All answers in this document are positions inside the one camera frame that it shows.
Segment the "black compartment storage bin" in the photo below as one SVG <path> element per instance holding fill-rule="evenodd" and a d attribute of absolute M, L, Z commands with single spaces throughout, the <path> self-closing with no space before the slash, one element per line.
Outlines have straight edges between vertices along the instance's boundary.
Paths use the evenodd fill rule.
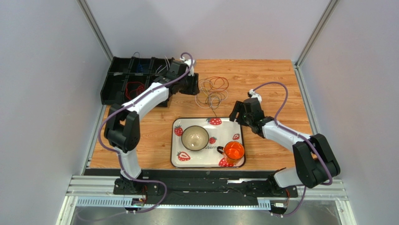
<path fill-rule="evenodd" d="M 170 68 L 174 58 L 114 57 L 100 91 L 103 105 L 123 104 L 143 93 Z"/>

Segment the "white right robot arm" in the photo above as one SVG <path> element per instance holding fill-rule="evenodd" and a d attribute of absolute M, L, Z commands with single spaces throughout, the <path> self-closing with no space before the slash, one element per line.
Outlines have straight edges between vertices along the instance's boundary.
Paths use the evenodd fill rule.
<path fill-rule="evenodd" d="M 304 134 L 282 125 L 274 117 L 265 116 L 257 98 L 236 101 L 229 120 L 249 127 L 258 136 L 292 151 L 295 166 L 268 176 L 272 191 L 289 186 L 314 188 L 331 185 L 333 178 L 340 174 L 339 163 L 324 135 Z"/>

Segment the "aluminium frame rail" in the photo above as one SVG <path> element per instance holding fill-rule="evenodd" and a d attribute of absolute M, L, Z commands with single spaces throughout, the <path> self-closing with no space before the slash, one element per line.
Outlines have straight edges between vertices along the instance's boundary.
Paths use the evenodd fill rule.
<path fill-rule="evenodd" d="M 266 191 L 265 179 L 194 179 L 172 186 L 148 184 L 143 191 L 122 190 L 115 176 L 73 176 L 60 210 L 57 224 L 69 225 L 77 207 L 114 207 L 123 209 L 198 209 L 198 210 L 261 210 L 271 217 L 276 209 L 285 209 L 285 216 L 302 214 L 318 217 L 322 224 L 335 218 L 341 225 L 354 225 L 352 207 L 343 182 L 329 186 L 287 187 L 279 195 Z"/>

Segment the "strawberry print white tray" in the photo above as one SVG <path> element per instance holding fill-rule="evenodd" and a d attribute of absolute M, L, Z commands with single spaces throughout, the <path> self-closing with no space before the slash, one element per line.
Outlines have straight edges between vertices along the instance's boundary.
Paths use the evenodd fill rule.
<path fill-rule="evenodd" d="M 182 142 L 183 132 L 192 126 L 204 128 L 207 145 L 201 150 L 189 150 Z M 241 167 L 245 157 L 229 163 L 222 148 L 229 142 L 244 145 L 242 126 L 229 118 L 178 118 L 172 125 L 171 163 L 177 168 L 221 168 Z"/>

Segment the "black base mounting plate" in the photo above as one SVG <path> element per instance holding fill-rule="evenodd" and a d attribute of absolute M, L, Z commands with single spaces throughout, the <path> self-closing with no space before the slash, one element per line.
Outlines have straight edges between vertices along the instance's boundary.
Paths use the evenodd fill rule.
<path fill-rule="evenodd" d="M 133 183 L 124 177 L 114 182 L 116 195 L 140 195 L 148 204 L 162 200 L 170 205 L 253 206 L 258 198 L 296 198 L 295 186 L 272 193 L 267 177 L 270 171 L 241 170 L 143 170 L 145 183 Z"/>

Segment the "orange translucent mug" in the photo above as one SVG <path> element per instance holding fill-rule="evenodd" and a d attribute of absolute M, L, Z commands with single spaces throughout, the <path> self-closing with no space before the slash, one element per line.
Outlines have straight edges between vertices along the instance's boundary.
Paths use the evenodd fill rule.
<path fill-rule="evenodd" d="M 218 146 L 216 150 L 223 155 L 223 158 L 219 162 L 220 167 L 236 166 L 245 154 L 243 145 L 236 141 L 231 141 L 224 147 Z"/>

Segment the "beige ceramic bowl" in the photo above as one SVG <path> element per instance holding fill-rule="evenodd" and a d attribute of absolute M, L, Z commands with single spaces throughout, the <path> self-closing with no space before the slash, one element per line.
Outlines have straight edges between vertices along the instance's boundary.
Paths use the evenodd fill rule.
<path fill-rule="evenodd" d="M 181 142 L 191 151 L 199 151 L 208 145 L 209 133 L 200 126 L 190 126 L 183 131 Z"/>

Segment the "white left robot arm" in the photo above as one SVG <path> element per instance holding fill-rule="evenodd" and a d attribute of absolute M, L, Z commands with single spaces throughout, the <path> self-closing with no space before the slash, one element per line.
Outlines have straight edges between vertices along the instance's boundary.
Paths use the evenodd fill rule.
<path fill-rule="evenodd" d="M 178 92 L 185 95 L 199 93 L 198 75 L 194 73 L 196 61 L 181 58 L 177 64 L 183 68 L 170 69 L 133 100 L 113 105 L 98 130 L 100 145 L 117 154 L 122 177 L 133 183 L 146 182 L 140 178 L 142 169 L 137 156 L 141 120 L 153 108 Z"/>

